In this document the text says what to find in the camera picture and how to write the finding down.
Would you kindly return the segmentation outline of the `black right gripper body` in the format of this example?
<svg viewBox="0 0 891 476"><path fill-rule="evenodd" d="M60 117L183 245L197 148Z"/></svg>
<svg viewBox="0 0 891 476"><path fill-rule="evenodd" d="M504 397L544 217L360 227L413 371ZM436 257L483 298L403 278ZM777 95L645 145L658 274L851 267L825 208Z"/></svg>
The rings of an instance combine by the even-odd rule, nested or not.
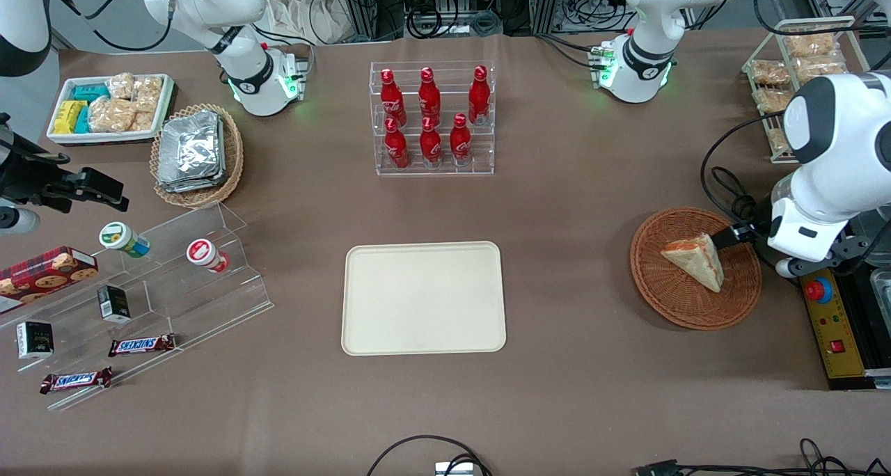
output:
<svg viewBox="0 0 891 476"><path fill-rule="evenodd" d="M42 189L66 189L70 162L63 153L51 154L19 136L2 139L1 191L4 200L42 206Z"/></svg>

